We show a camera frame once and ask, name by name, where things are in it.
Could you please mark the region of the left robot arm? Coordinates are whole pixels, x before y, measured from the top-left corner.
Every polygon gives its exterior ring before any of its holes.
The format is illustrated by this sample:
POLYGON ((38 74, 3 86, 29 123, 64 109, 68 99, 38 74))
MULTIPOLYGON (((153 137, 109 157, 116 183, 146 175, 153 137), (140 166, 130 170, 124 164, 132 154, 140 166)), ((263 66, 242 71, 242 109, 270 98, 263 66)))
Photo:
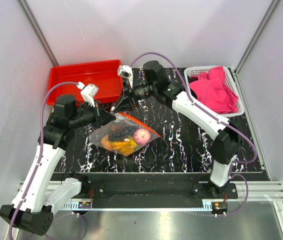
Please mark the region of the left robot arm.
POLYGON ((78 104, 71 94, 57 98, 47 122, 40 124, 36 154, 22 187, 11 204, 0 208, 0 217, 9 224, 9 239, 13 239, 14 228, 45 235, 56 212, 70 199, 91 194, 89 178, 73 172, 45 196, 54 169, 75 136, 75 130, 87 125, 101 127, 115 118, 92 98, 83 104, 78 104))

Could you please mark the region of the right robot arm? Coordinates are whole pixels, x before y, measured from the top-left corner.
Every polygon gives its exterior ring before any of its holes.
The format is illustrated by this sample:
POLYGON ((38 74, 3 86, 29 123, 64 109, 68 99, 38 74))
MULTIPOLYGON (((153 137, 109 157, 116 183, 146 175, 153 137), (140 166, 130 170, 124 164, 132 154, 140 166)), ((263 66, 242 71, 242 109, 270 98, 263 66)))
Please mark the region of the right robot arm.
POLYGON ((213 140, 209 150, 213 167, 208 192, 213 198, 222 197, 231 179, 232 162, 243 144, 243 138, 237 132, 240 126, 200 103, 182 84, 170 80, 158 61, 146 62, 143 72, 145 81, 133 85, 132 68, 128 65, 118 67, 117 74, 122 78, 123 87, 112 111, 130 112, 138 108, 140 100, 154 97, 162 105, 200 126, 213 140))

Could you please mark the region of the black fake grapes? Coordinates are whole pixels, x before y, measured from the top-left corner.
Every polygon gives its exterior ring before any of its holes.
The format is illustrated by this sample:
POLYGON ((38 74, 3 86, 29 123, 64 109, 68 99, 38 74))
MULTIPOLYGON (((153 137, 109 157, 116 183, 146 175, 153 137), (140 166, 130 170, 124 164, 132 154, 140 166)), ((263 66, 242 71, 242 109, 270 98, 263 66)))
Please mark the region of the black fake grapes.
POLYGON ((108 135, 110 142, 122 142, 125 139, 131 137, 137 128, 133 125, 116 125, 115 128, 108 135))

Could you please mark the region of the clear zip top bag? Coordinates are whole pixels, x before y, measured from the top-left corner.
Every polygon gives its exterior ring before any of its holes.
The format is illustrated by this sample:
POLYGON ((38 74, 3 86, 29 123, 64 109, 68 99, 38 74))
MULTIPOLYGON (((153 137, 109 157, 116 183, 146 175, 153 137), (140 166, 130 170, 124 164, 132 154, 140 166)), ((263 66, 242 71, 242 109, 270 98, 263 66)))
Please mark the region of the clear zip top bag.
POLYGON ((115 120, 93 131, 89 142, 127 157, 160 137, 143 122, 121 112, 115 114, 115 120))

